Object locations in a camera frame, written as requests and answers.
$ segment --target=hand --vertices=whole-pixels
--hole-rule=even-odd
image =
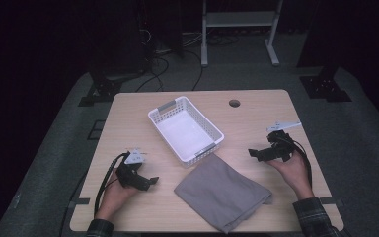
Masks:
[[[294,151],[291,158],[286,162],[270,160],[266,163],[282,175],[284,181],[294,190],[299,200],[315,197],[309,184],[306,165],[300,153]]]
[[[122,208],[125,202],[138,193],[138,189],[135,187],[123,187],[117,179],[115,171],[116,169],[113,169],[113,173],[107,181],[103,201],[95,215],[96,219],[112,222],[114,215]]]

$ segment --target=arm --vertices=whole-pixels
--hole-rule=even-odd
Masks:
[[[115,214],[122,208],[125,202],[137,194],[138,189],[134,187],[123,187],[117,180],[115,169],[110,179],[107,181],[104,190],[103,200],[100,209],[97,211],[94,220],[88,227],[88,237],[109,237],[112,236],[114,225],[112,221]]]
[[[305,236],[341,236],[332,226],[320,200],[315,197],[307,178],[304,160],[297,151],[293,152],[287,162],[270,160],[267,163],[282,175],[296,193],[298,201],[293,206]]]

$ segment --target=table top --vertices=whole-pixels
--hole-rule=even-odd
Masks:
[[[195,166],[184,168],[148,117],[148,113],[165,103],[186,96],[224,133],[220,148],[214,153],[245,177],[272,191],[273,204],[262,205],[248,220],[232,232],[300,231],[292,204],[294,191],[280,174],[249,155],[248,149],[265,149],[270,144],[266,128],[276,121],[300,121],[291,99],[283,90],[199,91],[124,93],[115,96],[90,170],[79,198],[89,204],[75,207],[70,227],[86,231],[93,219],[95,197],[112,160],[127,150],[138,148],[145,157],[139,174],[160,177],[147,192],[133,197],[118,213],[114,226],[125,232],[214,232],[175,193],[174,188]],[[229,102],[238,100],[240,106]],[[312,167],[313,191],[317,198],[332,195],[302,126],[286,129],[291,138],[306,150]],[[343,222],[334,204],[324,204],[333,225],[341,230]]]

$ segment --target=white shelf frame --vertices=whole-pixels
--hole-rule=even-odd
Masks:
[[[207,1],[203,1],[202,7],[202,44],[201,44],[201,66],[208,66],[207,50],[207,28],[211,27],[256,27],[271,26],[270,35],[265,39],[266,50],[273,66],[279,65],[278,57],[273,48],[276,27],[278,26],[279,16],[283,0],[278,0],[275,11],[262,12],[217,12],[207,13]]]

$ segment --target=basket handle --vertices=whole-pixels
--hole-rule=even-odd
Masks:
[[[163,113],[166,111],[166,109],[169,110],[169,108],[170,108],[170,107],[174,107],[174,106],[176,105],[176,103],[177,103],[177,102],[174,100],[174,101],[170,101],[170,102],[166,103],[166,104],[163,105],[163,106],[158,107],[158,111],[159,111],[159,113],[160,113],[160,114],[163,114]]]
[[[203,155],[204,153],[208,152],[209,150],[213,149],[214,147],[216,146],[216,144],[213,142],[209,145],[207,145],[206,147],[204,147],[203,149],[199,150],[198,152],[195,153],[195,157],[198,157],[198,156],[201,156]]]

